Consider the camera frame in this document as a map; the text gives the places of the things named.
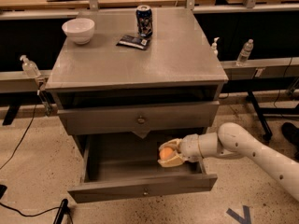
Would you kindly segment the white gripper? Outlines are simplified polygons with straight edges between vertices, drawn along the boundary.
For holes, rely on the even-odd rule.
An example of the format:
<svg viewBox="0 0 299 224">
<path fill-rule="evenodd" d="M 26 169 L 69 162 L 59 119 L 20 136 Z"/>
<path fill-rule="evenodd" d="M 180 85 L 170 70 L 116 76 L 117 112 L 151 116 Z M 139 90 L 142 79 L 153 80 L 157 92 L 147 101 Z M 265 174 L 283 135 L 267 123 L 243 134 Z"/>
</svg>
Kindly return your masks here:
<svg viewBox="0 0 299 224">
<path fill-rule="evenodd" d="M 159 150 L 163 149 L 180 151 L 181 154 L 180 156 L 177 152 L 173 152 L 167 160 L 159 159 L 159 164 L 164 168 L 180 166 L 184 161 L 198 162 L 201 158 L 198 134 L 187 135 L 182 140 L 176 138 L 167 141 L 160 145 Z"/>
</svg>

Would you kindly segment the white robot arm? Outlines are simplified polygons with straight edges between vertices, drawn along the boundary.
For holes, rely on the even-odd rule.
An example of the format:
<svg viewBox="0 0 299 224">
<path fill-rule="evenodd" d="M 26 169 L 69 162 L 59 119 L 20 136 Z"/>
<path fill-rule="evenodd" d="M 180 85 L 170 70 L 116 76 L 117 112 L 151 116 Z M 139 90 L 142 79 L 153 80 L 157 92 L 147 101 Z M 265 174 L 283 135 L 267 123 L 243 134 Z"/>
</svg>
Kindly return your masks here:
<svg viewBox="0 0 299 224">
<path fill-rule="evenodd" d="M 159 147 L 159 164 L 176 167 L 204 158 L 234 159 L 244 156 L 255 162 L 299 201 L 299 163 L 254 138 L 233 122 L 223 123 L 215 133 L 189 134 Z"/>
</svg>

